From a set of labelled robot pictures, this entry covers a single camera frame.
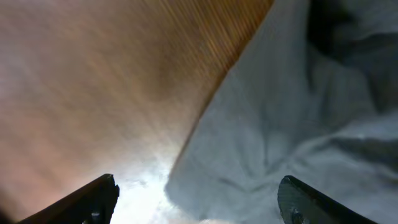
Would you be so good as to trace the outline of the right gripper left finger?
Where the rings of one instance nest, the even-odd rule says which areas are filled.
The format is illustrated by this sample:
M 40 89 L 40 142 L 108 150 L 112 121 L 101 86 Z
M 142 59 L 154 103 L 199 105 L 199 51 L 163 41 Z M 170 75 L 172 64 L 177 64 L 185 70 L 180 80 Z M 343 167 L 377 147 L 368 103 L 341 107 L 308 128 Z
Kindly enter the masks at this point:
M 120 189 L 112 174 L 104 174 L 20 224 L 110 224 Z

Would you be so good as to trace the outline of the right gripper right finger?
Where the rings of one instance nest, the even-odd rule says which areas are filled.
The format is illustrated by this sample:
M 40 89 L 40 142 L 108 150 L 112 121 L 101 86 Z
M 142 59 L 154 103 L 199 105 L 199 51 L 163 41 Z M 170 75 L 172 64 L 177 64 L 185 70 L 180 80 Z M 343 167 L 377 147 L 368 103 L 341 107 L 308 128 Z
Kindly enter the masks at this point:
M 277 192 L 285 224 L 376 224 L 292 175 L 286 175 Z

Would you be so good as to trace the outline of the grey cargo shorts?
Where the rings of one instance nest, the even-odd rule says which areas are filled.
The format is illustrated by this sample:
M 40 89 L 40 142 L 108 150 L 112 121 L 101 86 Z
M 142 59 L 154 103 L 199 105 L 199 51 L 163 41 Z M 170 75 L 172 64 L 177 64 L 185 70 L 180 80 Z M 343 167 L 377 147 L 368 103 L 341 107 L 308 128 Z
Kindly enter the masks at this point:
M 275 1 L 165 191 L 197 220 L 280 223 L 287 175 L 397 222 L 396 1 Z

